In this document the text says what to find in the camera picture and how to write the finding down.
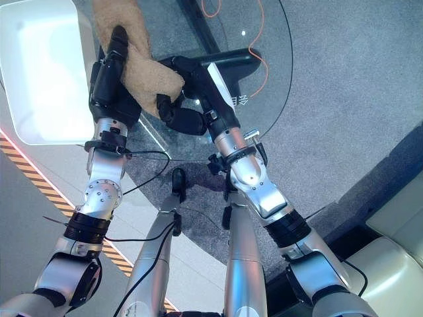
silver metal arm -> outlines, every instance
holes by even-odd
[[[266,287],[256,236],[247,203],[239,193],[230,193],[229,257],[226,270],[227,317],[267,317]]]
[[[167,230],[171,230],[170,225],[175,221],[176,208],[179,204],[180,198],[178,195],[171,194],[164,200],[148,232],[147,239],[155,238],[162,232],[163,234],[158,239],[143,243],[126,288],[127,293],[154,264],[160,245],[165,238],[165,233]],[[169,280],[171,242],[172,234],[166,237],[159,260],[154,265],[153,270],[126,299],[121,310],[122,317],[158,317],[166,312],[164,301]]]
[[[111,127],[118,128],[126,137],[128,130],[124,124],[103,118],[96,124],[93,140],[99,140],[101,133]],[[100,274],[95,259],[102,250],[112,212],[122,200],[120,178],[125,162],[125,156],[91,149],[85,203],[76,207],[66,232],[58,238],[34,292],[3,304],[2,316],[63,317],[71,307],[81,306],[91,298]]]
[[[215,145],[221,156],[227,158],[240,149],[245,149],[247,142],[240,129],[234,127],[216,137]],[[323,295],[331,295],[331,291],[337,294],[335,290],[344,289],[348,292],[351,285],[346,270],[323,239],[314,229],[308,227],[293,205],[269,180],[266,167],[260,159],[248,155],[232,162],[230,179],[256,211],[262,226],[278,244],[282,256],[291,262],[288,270],[293,285],[299,285],[300,290],[297,293],[301,293],[300,300],[316,304],[321,297],[326,298]],[[362,306],[369,308],[368,316],[376,316],[367,303],[354,296],[348,297],[354,298],[349,302],[351,312],[360,312],[354,310],[357,302],[360,302]],[[348,302],[344,301],[344,304],[347,304],[344,308],[348,308]],[[322,305],[320,303],[317,306],[315,316],[326,316]]]

glass table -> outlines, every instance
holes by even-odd
[[[183,55],[207,63],[215,56],[221,61],[219,56],[224,55],[225,61],[217,66],[226,82],[234,81],[229,77],[236,71],[237,58],[241,55],[247,59],[253,72],[228,85],[242,132],[257,128],[264,135],[271,129],[286,103],[292,75],[289,29],[278,0],[261,1],[263,15],[258,1],[223,0],[218,14],[212,18],[204,11],[212,16],[219,7],[219,0],[205,0],[204,8],[201,0],[138,2],[154,59]],[[248,51],[262,24],[262,32],[253,48],[268,66],[266,82],[265,64]],[[182,107],[201,111],[197,103],[185,100]],[[128,148],[166,151],[173,160],[207,160],[215,152],[208,133],[201,137],[177,133],[146,112],[141,114],[135,132],[130,134]]]

orange striped tape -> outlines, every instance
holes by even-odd
[[[21,170],[21,172],[42,192],[53,205],[66,217],[72,217],[75,206],[41,173],[19,148],[0,130],[0,149]],[[103,241],[103,254],[109,258],[127,277],[131,275],[134,265],[113,243]],[[175,306],[165,299],[167,312],[178,311]]]

tan plush toy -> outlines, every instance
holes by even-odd
[[[128,60],[122,82],[141,107],[159,117],[156,95],[166,94],[173,102],[184,80],[172,69],[152,60],[149,36],[142,12],[135,0],[93,0],[96,32],[103,50],[107,50],[113,28],[121,25],[128,33]]]

robotic hand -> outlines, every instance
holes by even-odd
[[[262,226],[289,262],[288,278],[298,299],[314,306],[313,317],[343,314],[376,317],[367,302],[349,291],[349,276],[323,239],[269,180],[264,148],[254,141],[263,158],[261,161],[255,157],[256,148],[248,146],[241,134],[229,92],[217,67],[210,64],[205,69],[185,57],[171,57],[163,63],[185,80],[183,95],[200,101],[203,120],[196,121],[195,128],[199,132],[207,128],[219,151],[219,156],[210,157],[209,167],[215,173],[228,173],[231,185],[256,211]],[[163,109],[162,104],[158,103],[158,107]],[[256,137],[254,132],[248,134]]]
[[[126,136],[141,108],[120,82],[128,54],[126,31],[117,26],[106,56],[94,64],[90,109],[95,135],[89,152],[85,203],[77,206],[40,274],[34,291],[0,306],[1,316],[63,317],[85,304],[100,283],[98,256],[113,210],[122,200],[120,179],[125,171]]]

